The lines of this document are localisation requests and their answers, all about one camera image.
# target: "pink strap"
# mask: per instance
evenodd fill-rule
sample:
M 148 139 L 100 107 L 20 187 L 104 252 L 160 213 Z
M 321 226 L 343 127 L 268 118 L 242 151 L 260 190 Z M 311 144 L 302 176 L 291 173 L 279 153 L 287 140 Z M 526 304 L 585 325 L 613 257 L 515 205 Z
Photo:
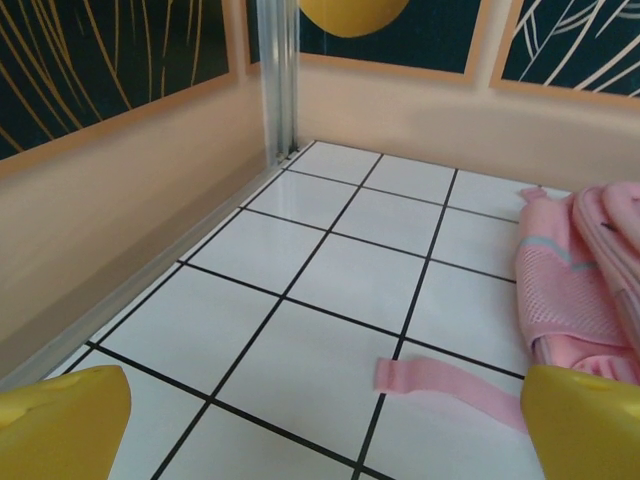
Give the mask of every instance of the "pink strap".
M 426 357 L 408 361 L 378 360 L 376 391 L 403 395 L 420 390 L 452 395 L 495 420 L 527 433 L 520 399 L 466 370 Z
M 547 192 L 542 187 L 525 188 L 524 190 L 520 190 L 520 195 L 522 195 L 522 198 L 524 198 L 527 203 L 531 203 L 539 198 L 549 198 Z

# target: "white tile floor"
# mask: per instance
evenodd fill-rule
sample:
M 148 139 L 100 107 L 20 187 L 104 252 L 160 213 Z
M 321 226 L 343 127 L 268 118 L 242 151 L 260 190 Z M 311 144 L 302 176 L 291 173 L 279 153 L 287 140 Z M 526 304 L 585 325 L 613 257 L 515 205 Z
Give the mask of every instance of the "white tile floor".
M 110 479 L 542 479 L 528 437 L 372 384 L 421 355 L 519 392 L 527 185 L 324 143 L 268 183 L 54 372 L 124 367 Z

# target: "beige wall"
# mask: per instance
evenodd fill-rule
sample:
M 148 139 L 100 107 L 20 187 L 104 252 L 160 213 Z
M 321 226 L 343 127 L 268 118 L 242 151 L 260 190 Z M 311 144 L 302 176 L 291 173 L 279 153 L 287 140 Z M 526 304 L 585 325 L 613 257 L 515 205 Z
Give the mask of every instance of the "beige wall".
M 0 182 L 0 378 L 266 167 L 259 80 Z
M 638 110 L 488 88 L 510 3 L 493 2 L 473 87 L 303 62 L 302 137 L 567 189 L 640 179 Z

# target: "yellow circle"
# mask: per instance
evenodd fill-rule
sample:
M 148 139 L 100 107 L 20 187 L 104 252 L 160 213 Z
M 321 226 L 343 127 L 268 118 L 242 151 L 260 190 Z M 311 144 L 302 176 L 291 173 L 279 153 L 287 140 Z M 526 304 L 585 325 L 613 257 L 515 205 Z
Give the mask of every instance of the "yellow circle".
M 383 29 L 402 13 L 409 0 L 300 0 L 300 8 L 325 32 L 342 38 Z

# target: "yellow object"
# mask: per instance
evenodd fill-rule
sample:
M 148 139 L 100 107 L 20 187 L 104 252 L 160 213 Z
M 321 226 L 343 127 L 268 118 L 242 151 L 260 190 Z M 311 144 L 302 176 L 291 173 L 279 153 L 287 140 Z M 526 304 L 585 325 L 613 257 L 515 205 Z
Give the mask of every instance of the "yellow object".
M 640 387 L 534 366 L 521 406 L 547 480 L 640 478 Z
M 325 32 L 352 38 L 386 27 L 408 3 L 409 0 L 300 0 L 300 8 Z
M 2 480 L 106 480 L 131 412 L 120 367 L 0 394 Z

